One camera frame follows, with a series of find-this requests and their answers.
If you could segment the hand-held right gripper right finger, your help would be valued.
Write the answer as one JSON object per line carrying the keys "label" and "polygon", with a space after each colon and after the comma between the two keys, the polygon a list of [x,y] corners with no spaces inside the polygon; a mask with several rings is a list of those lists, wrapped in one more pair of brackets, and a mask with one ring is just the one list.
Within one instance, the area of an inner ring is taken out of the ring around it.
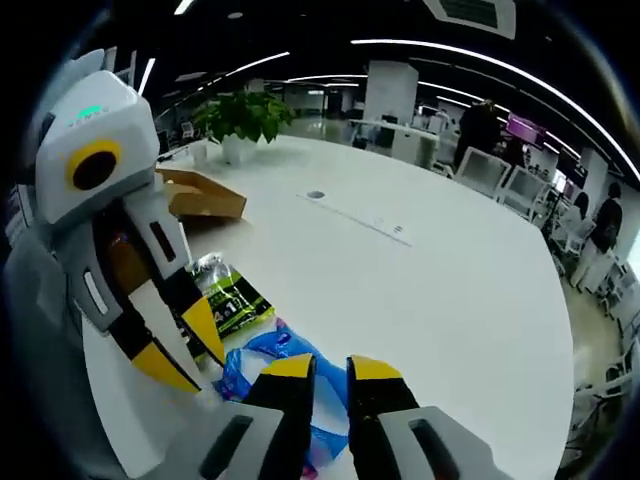
{"label": "hand-held right gripper right finger", "polygon": [[347,358],[349,449],[360,479],[507,479],[490,446],[436,406],[421,406],[391,365]]}

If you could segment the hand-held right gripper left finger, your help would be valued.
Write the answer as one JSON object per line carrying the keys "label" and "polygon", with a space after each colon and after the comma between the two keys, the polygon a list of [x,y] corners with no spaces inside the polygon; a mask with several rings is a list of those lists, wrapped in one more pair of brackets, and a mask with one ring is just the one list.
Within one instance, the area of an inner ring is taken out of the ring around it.
{"label": "hand-held right gripper left finger", "polygon": [[203,479],[300,479],[311,441],[316,359],[305,353],[265,367],[240,403],[207,426]]}

